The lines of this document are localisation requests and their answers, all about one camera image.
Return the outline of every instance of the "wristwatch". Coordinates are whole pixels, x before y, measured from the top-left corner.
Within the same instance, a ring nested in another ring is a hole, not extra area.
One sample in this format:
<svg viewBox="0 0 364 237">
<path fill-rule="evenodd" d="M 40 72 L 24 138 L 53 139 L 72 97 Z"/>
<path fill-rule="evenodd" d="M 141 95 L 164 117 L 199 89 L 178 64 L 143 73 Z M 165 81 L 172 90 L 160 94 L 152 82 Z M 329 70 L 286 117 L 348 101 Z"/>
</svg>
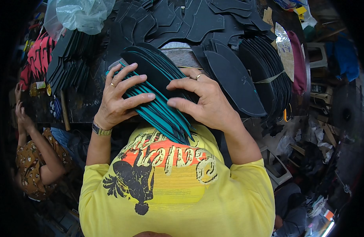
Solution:
<svg viewBox="0 0 364 237">
<path fill-rule="evenodd" d="M 107 136 L 107 135 L 110 135 L 112 133 L 112 129 L 110 130 L 103 130 L 101 129 L 96 123 L 95 121 L 93 121 L 93 131 L 98 134 L 99 136 L 100 135 L 104 135 L 104 136 Z"/>
</svg>

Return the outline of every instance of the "fluorescent light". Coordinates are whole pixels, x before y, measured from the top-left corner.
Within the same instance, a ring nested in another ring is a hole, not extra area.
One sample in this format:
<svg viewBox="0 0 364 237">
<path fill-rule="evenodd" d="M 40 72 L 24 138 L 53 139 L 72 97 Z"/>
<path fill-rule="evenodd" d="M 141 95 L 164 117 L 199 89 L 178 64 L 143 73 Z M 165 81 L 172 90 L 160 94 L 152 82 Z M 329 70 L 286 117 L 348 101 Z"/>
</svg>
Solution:
<svg viewBox="0 0 364 237">
<path fill-rule="evenodd" d="M 326 237 L 329 234 L 329 232 L 331 231 L 331 229 L 332 229 L 332 227 L 333 227 L 334 224 L 335 223 L 333 221 L 331 221 L 330 225 L 328 226 L 327 230 L 324 232 L 324 234 L 322 235 L 322 237 Z"/>
</svg>

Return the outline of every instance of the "yellow t-shirt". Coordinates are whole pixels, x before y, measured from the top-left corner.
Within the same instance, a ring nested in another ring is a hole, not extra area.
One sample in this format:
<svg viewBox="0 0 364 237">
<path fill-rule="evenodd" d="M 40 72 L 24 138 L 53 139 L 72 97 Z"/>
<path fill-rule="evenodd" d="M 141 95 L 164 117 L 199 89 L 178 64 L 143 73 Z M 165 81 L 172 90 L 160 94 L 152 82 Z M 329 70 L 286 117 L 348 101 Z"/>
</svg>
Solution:
<svg viewBox="0 0 364 237">
<path fill-rule="evenodd" d="M 111 165 L 86 166 L 79 199 L 84 235 L 270 237 L 274 195 L 263 160 L 228 169 L 212 133 L 194 127 L 190 146 L 155 128 L 137 129 Z"/>
</svg>

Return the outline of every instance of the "fingernail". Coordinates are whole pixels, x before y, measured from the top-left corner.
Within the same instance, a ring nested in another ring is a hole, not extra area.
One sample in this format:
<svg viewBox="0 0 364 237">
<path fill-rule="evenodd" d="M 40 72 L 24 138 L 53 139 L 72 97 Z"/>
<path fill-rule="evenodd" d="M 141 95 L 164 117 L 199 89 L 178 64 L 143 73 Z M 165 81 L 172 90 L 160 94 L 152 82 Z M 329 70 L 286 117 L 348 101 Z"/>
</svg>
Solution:
<svg viewBox="0 0 364 237">
<path fill-rule="evenodd" d="M 168 100 L 168 106 L 175 107 L 175 101 Z"/>
</svg>

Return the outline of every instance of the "floral blouse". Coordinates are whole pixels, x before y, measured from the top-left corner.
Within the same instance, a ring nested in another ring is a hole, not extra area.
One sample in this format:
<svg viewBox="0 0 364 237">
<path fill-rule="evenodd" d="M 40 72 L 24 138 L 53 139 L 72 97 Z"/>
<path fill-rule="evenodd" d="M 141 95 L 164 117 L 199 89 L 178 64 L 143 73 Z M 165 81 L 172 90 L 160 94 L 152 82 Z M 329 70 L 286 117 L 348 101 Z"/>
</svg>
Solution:
<svg viewBox="0 0 364 237">
<path fill-rule="evenodd" d="M 62 164 L 69 172 L 73 167 L 71 157 L 53 137 L 50 128 L 46 128 L 42 135 L 52 145 L 53 149 L 62 160 Z M 18 146 L 16 150 L 16 166 L 21 176 L 23 190 L 30 197 L 38 201 L 45 200 L 57 186 L 57 182 L 51 185 L 43 185 L 40 179 L 40 167 L 46 165 L 42 154 L 31 140 L 24 146 Z"/>
</svg>

